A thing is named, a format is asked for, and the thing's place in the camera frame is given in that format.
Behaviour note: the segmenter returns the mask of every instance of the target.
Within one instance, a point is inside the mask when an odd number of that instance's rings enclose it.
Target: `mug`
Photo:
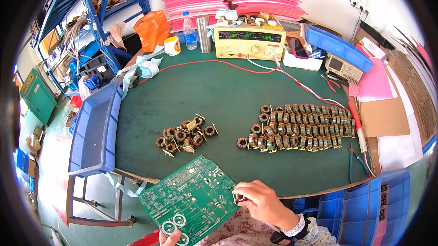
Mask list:
[[[181,44],[177,36],[167,38],[164,41],[164,52],[169,56],[175,56],[181,53]]]

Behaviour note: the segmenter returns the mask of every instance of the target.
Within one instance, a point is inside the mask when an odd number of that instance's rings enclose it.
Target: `green cabinet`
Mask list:
[[[41,78],[37,69],[32,69],[20,90],[30,111],[46,126],[57,102],[55,95]]]

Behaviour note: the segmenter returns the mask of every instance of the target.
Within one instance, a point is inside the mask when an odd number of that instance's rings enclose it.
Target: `white box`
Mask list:
[[[359,44],[365,47],[368,52],[370,52],[374,57],[381,59],[382,61],[386,60],[386,54],[383,52],[378,46],[376,46],[372,41],[368,40],[364,37]]]
[[[321,68],[322,60],[317,58],[304,58],[295,55],[290,46],[284,46],[283,64],[288,67],[298,67],[318,71]]]

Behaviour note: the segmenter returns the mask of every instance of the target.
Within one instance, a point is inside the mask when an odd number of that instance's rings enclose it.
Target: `wire cutters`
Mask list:
[[[360,158],[359,155],[356,155],[356,152],[354,152],[353,144],[350,144],[350,146],[348,146],[348,151],[350,151],[350,165],[348,167],[348,177],[350,179],[350,183],[352,183],[352,178],[351,178],[351,171],[352,170],[351,170],[351,168],[353,165],[353,155],[355,155],[356,159],[362,164],[362,166],[364,167],[365,173],[367,173],[367,175],[368,175],[368,169],[367,169],[367,166],[365,165],[364,160],[362,158]]]
[[[340,86],[339,84],[335,83],[335,82],[332,81],[331,79],[327,79],[326,76],[324,76],[323,74],[321,74],[321,77],[323,77],[323,78],[327,81],[328,86],[330,87],[330,89],[331,89],[333,92],[336,93],[336,90],[335,90],[333,87],[331,87],[331,84],[330,84],[330,83],[332,83],[332,84],[336,85],[337,87],[341,88],[341,86]]]

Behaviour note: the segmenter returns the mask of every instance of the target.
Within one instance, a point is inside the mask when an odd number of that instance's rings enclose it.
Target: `wrist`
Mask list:
[[[292,210],[284,208],[281,219],[275,225],[283,230],[292,230],[300,222],[300,218]]]

